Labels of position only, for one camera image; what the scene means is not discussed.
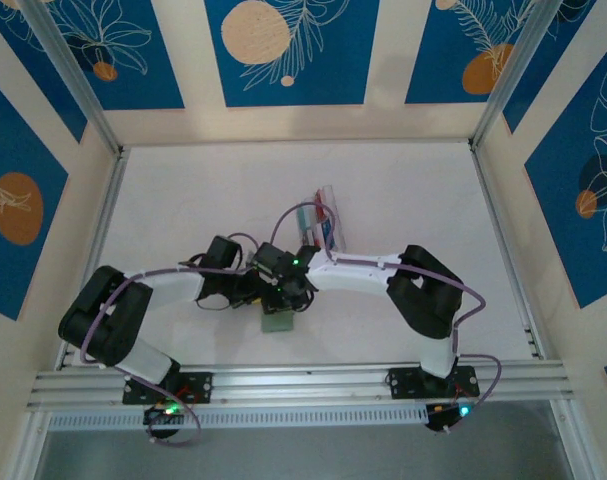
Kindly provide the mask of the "green leather card holder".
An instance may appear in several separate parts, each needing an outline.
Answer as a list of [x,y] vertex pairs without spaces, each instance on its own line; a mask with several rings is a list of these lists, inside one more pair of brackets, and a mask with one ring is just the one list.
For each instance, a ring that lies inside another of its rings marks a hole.
[[261,332],[263,334],[290,332],[294,329],[294,316],[284,318],[279,312],[274,317],[266,317],[265,313],[261,316]]

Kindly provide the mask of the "blue credit card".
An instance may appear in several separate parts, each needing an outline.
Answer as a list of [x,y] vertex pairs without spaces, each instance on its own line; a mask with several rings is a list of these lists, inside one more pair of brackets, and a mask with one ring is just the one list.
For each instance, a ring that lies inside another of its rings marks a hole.
[[335,247],[334,238],[331,235],[332,223],[329,219],[325,219],[316,225],[319,243],[323,248],[328,247],[332,250]]

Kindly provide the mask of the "teal credit card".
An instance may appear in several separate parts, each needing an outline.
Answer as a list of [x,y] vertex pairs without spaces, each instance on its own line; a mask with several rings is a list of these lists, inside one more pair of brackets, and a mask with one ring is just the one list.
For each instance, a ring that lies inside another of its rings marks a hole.
[[314,245],[315,207],[313,205],[303,205],[297,209],[296,214],[301,243],[303,245]]

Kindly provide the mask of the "black controller board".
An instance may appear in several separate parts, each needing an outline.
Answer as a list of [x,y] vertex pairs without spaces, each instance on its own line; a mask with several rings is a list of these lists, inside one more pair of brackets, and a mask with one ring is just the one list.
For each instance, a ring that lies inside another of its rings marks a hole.
[[143,426],[152,443],[166,441],[179,430],[175,425],[183,420],[180,407],[176,403],[157,404],[143,413]]
[[466,403],[433,403],[426,405],[426,427],[436,433],[448,433],[474,406]]

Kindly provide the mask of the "aluminium frame rail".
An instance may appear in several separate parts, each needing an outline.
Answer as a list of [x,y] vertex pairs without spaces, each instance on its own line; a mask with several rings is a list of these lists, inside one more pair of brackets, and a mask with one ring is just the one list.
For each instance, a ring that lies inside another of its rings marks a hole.
[[[492,388],[490,401],[569,400],[574,391],[560,361],[504,361],[497,384],[497,367],[472,361],[482,392]],[[289,407],[390,404],[385,380],[391,364],[352,364],[289,367],[188,366],[210,371],[210,408]],[[125,376],[111,369],[66,368],[39,372],[27,401],[29,411],[123,410]]]

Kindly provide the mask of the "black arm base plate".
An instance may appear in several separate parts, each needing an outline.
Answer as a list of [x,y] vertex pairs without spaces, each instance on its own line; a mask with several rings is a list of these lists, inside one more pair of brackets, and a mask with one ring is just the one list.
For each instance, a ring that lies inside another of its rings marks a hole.
[[420,367],[391,368],[385,380],[395,400],[454,399],[460,395],[478,398],[480,395],[476,372],[471,366],[455,366],[445,378]]
[[[187,404],[209,404],[212,393],[211,372],[180,372],[164,381],[161,388]],[[171,398],[132,379],[127,380],[122,396],[124,405],[152,405]]]

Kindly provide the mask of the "aluminium table edge rail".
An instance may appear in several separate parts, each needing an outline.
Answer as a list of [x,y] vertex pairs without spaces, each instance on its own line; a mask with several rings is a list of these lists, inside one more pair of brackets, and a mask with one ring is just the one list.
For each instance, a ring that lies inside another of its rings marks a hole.
[[81,279],[78,284],[72,300],[75,300],[83,289],[94,270],[99,266],[99,260],[104,249],[105,240],[112,220],[113,212],[116,207],[119,192],[123,182],[127,163],[130,157],[131,149],[122,147],[119,156],[112,167],[109,181],[100,204],[100,210],[92,229],[89,253],[84,265]]
[[534,317],[529,305],[529,302],[525,295],[523,284],[519,278],[519,274],[516,269],[514,257],[509,249],[510,245],[506,236],[506,228],[504,222],[501,219],[499,205],[495,200],[491,185],[489,183],[489,176],[482,164],[479,155],[475,150],[470,149],[472,161],[476,170],[477,178],[484,196],[484,200],[487,206],[487,210],[491,219],[491,223],[495,232],[495,237],[498,243],[498,248],[502,257],[504,268],[512,291],[518,315],[521,320],[521,324],[530,345],[531,356],[537,360],[546,360],[548,358],[545,346],[541,344],[540,337],[534,322]]

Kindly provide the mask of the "blue floral wall panel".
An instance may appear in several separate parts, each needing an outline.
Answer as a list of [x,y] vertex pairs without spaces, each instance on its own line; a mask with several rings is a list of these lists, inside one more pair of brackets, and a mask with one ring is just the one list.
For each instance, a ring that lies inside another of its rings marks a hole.
[[607,295],[607,51],[525,163],[576,302]]
[[229,108],[361,105],[380,0],[204,0]]
[[16,321],[68,179],[0,90],[0,314]]
[[13,0],[0,0],[0,34],[80,143],[87,119]]
[[538,0],[433,0],[407,104],[487,100]]
[[514,135],[562,59],[578,71],[601,69],[596,92],[588,98],[589,129],[607,135],[607,0],[561,0],[547,31],[503,108],[506,130]]
[[182,109],[151,0],[54,0],[47,9],[103,109]]

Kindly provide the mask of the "aluminium frame post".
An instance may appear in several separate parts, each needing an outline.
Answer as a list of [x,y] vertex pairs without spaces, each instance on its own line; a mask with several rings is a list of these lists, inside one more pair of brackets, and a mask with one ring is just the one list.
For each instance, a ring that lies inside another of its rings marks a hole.
[[526,21],[495,88],[489,95],[480,120],[469,138],[472,153],[478,150],[511,98],[562,2],[563,0],[537,0],[533,3],[532,15]]
[[16,1],[23,17],[84,117],[94,127],[107,150],[119,158],[122,153],[122,145],[104,115],[103,108],[87,77],[49,11],[39,0]]

